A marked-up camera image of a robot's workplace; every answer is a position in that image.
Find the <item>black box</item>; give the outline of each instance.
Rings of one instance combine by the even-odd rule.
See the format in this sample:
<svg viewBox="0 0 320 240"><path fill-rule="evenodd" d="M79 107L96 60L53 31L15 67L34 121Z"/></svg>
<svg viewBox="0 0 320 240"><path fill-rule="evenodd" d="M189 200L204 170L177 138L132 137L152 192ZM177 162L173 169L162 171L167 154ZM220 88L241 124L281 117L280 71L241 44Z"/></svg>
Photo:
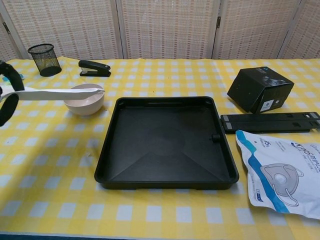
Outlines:
<svg viewBox="0 0 320 240"><path fill-rule="evenodd" d="M246 112L262 113L280 108L294 83L267 66L240 69L228 96Z"/></svg>

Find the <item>printed mask image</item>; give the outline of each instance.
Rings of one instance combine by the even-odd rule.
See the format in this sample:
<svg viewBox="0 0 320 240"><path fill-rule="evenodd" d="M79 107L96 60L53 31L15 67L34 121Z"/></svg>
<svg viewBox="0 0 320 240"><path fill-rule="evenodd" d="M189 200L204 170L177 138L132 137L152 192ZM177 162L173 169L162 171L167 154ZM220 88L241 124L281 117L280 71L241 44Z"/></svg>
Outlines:
<svg viewBox="0 0 320 240"><path fill-rule="evenodd" d="M292 165L282 163L265 165L260 169L270 186L272 186L277 197L283 203L292 207L299 205L298 201L292 197L292 194L298 187L299 177L304 176L303 172Z"/></svg>

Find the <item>table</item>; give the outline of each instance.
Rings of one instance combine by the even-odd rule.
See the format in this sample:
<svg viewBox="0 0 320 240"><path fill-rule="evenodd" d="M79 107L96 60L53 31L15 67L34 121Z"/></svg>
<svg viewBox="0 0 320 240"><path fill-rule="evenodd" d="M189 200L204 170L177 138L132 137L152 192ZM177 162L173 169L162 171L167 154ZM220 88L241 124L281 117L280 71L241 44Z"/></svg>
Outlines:
<svg viewBox="0 0 320 240"><path fill-rule="evenodd" d="M119 97L210 96L219 114L242 113L228 100L239 69L268 66L295 85L271 113L320 111L320 59L117 59L105 77L80 77L78 61L59 57L62 72L41 77L33 60L11 60L25 86L70 88L96 83L104 107L71 114L62 101L21 101L0 128L0 231L168 239L319 239L320 221L249 203L247 176L234 135L228 143L239 181L228 190L106 190L94 179ZM319 142L318 132L270 134Z"/></svg>

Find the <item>black pencil cup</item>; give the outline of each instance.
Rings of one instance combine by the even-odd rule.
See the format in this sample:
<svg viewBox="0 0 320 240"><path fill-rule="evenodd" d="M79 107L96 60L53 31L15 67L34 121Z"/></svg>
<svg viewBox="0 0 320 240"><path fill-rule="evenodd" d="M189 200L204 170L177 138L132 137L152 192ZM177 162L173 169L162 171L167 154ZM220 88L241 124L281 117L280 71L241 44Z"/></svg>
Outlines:
<svg viewBox="0 0 320 240"><path fill-rule="evenodd" d="M61 72L61 67L54 51L54 46L49 43L43 43L32 46L28 49L31 54L40 75L50 77Z"/></svg>

